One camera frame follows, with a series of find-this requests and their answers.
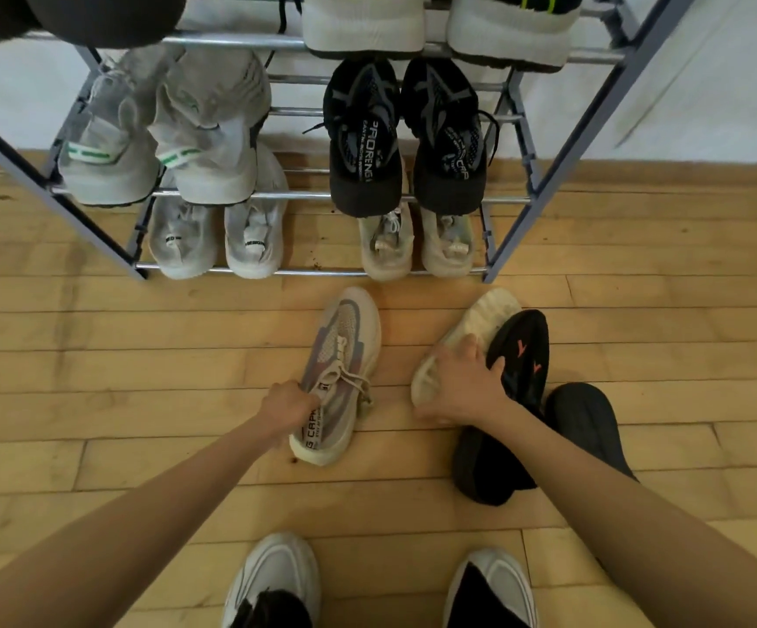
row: white wall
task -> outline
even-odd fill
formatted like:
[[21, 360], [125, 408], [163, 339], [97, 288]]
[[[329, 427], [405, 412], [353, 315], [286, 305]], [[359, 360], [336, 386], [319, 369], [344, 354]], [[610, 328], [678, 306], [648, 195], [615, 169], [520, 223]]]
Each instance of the white wall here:
[[[629, 0], [643, 18], [654, 0]], [[428, 12], [428, 36], [439, 39], [446, 13]], [[190, 0], [183, 27], [276, 31], [275, 3]], [[300, 18], [289, 5], [290, 34]], [[577, 45], [604, 46], [597, 20], [579, 20]], [[504, 71], [460, 64], [470, 79], [498, 81]], [[335, 63], [279, 53], [271, 72], [331, 74]], [[396, 64], [399, 77], [404, 63]], [[45, 148], [58, 131], [86, 67], [58, 42], [0, 44], [0, 134], [18, 148]], [[521, 89], [541, 157], [552, 157], [607, 73], [606, 67], [569, 65], [554, 75], [526, 75]], [[274, 104], [321, 105], [323, 88], [274, 86]], [[483, 107], [495, 97], [483, 95]], [[323, 150], [325, 131], [302, 136], [316, 120], [271, 117], [263, 136], [280, 150]], [[504, 129], [499, 156], [518, 156]], [[399, 136], [410, 140], [402, 126]], [[586, 155], [590, 158], [757, 162], [757, 0], [697, 0]]]

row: metal shoe rack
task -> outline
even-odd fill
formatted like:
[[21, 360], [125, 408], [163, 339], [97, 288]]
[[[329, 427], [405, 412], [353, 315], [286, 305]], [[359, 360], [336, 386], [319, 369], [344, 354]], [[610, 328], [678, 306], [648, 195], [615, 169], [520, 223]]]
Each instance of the metal shoe rack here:
[[[567, 178], [591, 141], [599, 134], [605, 122], [620, 105], [626, 93], [635, 83], [646, 64], [661, 47], [663, 42], [675, 29], [694, 0], [657, 0], [642, 24], [636, 19], [625, 0], [593, 0], [590, 7], [582, 9], [582, 17], [593, 17], [603, 22], [610, 35], [609, 48], [575, 48], [568, 63], [603, 64], [610, 67], [608, 77], [596, 96], [590, 102], [579, 123], [565, 141], [563, 147], [546, 172], [542, 172], [536, 157], [535, 147], [521, 101], [522, 73], [514, 68], [509, 71], [503, 83], [478, 83], [478, 91], [500, 92], [494, 115], [501, 124], [515, 127], [518, 145], [521, 149], [522, 165], [527, 173], [527, 196], [492, 196], [486, 197], [480, 208], [483, 222], [483, 242], [486, 246], [486, 266], [473, 269], [481, 273], [486, 283], [491, 283], [498, 275], [512, 252], [526, 235], [530, 227], [547, 207], [556, 191]], [[426, 0], [425, 7], [436, 10], [449, 8], [450, 0]], [[24, 36], [26, 39], [55, 39], [45, 31], [32, 31]], [[306, 51], [301, 38], [287, 35], [260, 35], [226, 32], [175, 31], [165, 41], [172, 43], [207, 46], [213, 48], [256, 48], [273, 51]], [[153, 191], [140, 206], [137, 222], [126, 245], [123, 247], [114, 241], [89, 218], [77, 205], [67, 198], [67, 190], [61, 184], [56, 171], [56, 161], [61, 152], [63, 137], [66, 136], [70, 119], [77, 115], [87, 104], [90, 89], [96, 77], [103, 72], [99, 54], [91, 48], [76, 47], [87, 62], [90, 73], [74, 101], [68, 117], [59, 130], [58, 136], [50, 148], [44, 165], [38, 170], [24, 159], [13, 147], [0, 137], [0, 165], [37, 195], [54, 212], [64, 217], [86, 240], [100, 251], [115, 260], [134, 277], [145, 279], [149, 270], [157, 269], [157, 264], [140, 259], [142, 242], [145, 237], [151, 208], [155, 198], [176, 196], [176, 189], [158, 188]], [[425, 54], [430, 57], [450, 57], [451, 53], [444, 43], [429, 42]], [[296, 75], [271, 75], [271, 83], [323, 84], [329, 78]], [[321, 108], [271, 108], [270, 115], [306, 116], [322, 118]], [[486, 133], [486, 146], [490, 150], [494, 140], [494, 131], [489, 127]], [[303, 168], [286, 172], [302, 174], [327, 174], [328, 170]], [[257, 191], [252, 198], [273, 200], [331, 200], [328, 191]], [[404, 197], [406, 201], [414, 200], [412, 195]], [[521, 206], [515, 221], [507, 234], [495, 239], [489, 213], [490, 205], [509, 203]], [[226, 267], [212, 269], [219, 273], [229, 273]], [[362, 270], [319, 270], [290, 269], [277, 271], [283, 275], [364, 275]]]

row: forearm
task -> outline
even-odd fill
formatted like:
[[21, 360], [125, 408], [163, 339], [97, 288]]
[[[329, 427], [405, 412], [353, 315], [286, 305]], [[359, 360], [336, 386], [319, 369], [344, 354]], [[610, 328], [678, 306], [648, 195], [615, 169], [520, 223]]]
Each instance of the forearm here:
[[500, 403], [497, 411], [483, 429], [521, 460], [656, 625], [757, 626], [756, 558], [516, 403]]
[[257, 416], [22, 554], [0, 570], [0, 628], [115, 624], [274, 438]]

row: hand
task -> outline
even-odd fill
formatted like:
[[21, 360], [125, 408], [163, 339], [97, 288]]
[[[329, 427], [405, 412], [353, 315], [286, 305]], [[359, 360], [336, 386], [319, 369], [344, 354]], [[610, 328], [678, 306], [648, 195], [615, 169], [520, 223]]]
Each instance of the hand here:
[[303, 392], [297, 381], [275, 383], [262, 399], [255, 418], [265, 423], [271, 435], [279, 439], [302, 427], [320, 404], [320, 397]]
[[436, 362], [439, 393], [433, 401], [416, 408], [417, 418], [480, 426], [498, 415], [500, 405], [509, 403], [500, 385], [504, 358], [487, 369], [486, 357], [474, 335], [463, 337], [455, 351], [437, 344]]

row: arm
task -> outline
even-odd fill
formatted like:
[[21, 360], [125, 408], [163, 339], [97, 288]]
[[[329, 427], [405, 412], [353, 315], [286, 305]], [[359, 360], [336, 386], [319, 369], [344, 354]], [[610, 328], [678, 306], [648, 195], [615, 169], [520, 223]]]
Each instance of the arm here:
[[318, 398], [275, 384], [252, 419], [0, 570], [0, 628], [114, 625], [259, 456]]
[[512, 450], [573, 530], [657, 626], [757, 626], [757, 559], [552, 431], [500, 385], [473, 337], [438, 354], [426, 419], [475, 425]]

